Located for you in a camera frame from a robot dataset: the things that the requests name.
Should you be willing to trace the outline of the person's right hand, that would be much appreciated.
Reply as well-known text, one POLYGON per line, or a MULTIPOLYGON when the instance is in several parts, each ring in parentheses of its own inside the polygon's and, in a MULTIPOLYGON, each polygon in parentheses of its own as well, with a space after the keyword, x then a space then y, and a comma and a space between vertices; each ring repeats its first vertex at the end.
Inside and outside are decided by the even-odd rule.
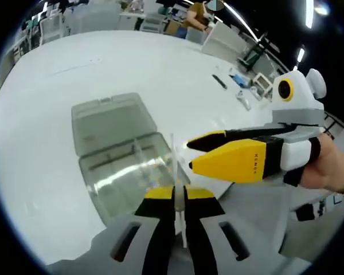
POLYGON ((283 182, 307 189, 325 189, 344 194, 344 152, 325 133, 318 136, 319 155, 298 171, 289 171, 283 182))

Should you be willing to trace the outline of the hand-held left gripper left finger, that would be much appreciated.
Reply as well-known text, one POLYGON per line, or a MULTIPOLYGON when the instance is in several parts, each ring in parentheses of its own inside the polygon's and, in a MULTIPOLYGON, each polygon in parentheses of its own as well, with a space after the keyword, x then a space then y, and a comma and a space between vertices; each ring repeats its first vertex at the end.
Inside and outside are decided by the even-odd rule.
POLYGON ((113 244, 105 273, 167 274, 174 222, 174 187, 148 190, 134 214, 108 222, 113 244))

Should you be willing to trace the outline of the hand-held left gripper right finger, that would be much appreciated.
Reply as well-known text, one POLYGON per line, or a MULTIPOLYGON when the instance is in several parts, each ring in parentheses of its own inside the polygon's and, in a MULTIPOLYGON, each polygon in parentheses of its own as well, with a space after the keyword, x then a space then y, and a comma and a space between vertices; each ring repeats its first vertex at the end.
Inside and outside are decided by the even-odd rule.
POLYGON ((274 274, 276 254, 262 233, 226 213, 207 189, 186 186, 185 199, 195 274, 274 274))

